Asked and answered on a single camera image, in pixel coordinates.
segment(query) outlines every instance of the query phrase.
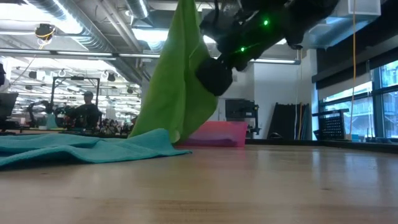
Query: table surface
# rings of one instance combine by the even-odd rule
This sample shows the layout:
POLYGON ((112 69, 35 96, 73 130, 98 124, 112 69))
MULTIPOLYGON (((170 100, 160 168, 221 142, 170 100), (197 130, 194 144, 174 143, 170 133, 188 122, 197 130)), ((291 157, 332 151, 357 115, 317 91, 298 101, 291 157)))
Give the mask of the table surface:
POLYGON ((398 223, 398 156, 247 146, 0 172, 1 223, 398 223))

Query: teal towel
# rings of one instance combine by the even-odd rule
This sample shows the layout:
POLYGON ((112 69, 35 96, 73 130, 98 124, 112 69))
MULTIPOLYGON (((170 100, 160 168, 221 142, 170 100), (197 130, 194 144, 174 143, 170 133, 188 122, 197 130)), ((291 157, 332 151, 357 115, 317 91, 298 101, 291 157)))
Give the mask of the teal towel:
POLYGON ((31 159, 60 160, 72 155, 83 162, 104 163, 176 156, 169 133, 156 129, 129 139, 101 139, 71 134, 0 136, 0 166, 31 159))

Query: green cloth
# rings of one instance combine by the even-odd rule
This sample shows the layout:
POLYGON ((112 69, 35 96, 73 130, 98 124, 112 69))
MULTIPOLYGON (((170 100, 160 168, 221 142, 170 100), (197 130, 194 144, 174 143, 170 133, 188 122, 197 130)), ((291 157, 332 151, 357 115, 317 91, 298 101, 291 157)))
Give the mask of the green cloth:
POLYGON ((169 36, 129 137, 164 128, 170 141, 186 140, 215 111, 217 98, 195 76, 209 57, 194 0, 179 0, 169 36))

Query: window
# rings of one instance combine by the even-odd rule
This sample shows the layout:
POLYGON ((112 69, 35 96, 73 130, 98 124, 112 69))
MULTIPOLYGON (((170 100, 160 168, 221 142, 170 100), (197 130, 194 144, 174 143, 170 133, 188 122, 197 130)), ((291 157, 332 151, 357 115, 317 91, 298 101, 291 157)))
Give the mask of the window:
MULTIPOLYGON (((351 110, 351 101, 325 106, 326 111, 340 110, 340 109, 351 110)), ((351 112, 344 113, 344 124, 345 124, 346 134, 349 133, 349 125, 351 122, 350 116, 351 112)), ((372 98, 363 98, 359 100, 354 100, 352 134, 359 134, 362 136, 371 136, 371 135, 374 136, 375 132, 374 132, 374 122, 373 122, 372 98)))
POLYGON ((383 94, 384 135, 398 138, 398 91, 383 94))
POLYGON ((382 87, 398 84, 398 61, 380 67, 382 87))
MULTIPOLYGON (((367 83, 363 83, 362 85, 356 86, 355 90, 354 90, 354 95, 360 94, 360 93, 367 93, 370 91, 372 91, 372 82, 367 82, 367 83)), ((352 96, 352 95, 353 95, 353 89, 350 88, 349 90, 345 90, 340 93, 334 94, 332 96, 326 97, 325 102, 342 99, 342 98, 352 96)))

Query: pink bin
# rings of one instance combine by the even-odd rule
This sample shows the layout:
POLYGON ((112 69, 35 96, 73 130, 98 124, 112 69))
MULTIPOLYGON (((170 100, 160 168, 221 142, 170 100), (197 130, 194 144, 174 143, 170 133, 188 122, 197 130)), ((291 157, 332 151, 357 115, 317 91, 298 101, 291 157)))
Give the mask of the pink bin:
POLYGON ((246 122, 207 121, 182 146, 244 147, 246 122))

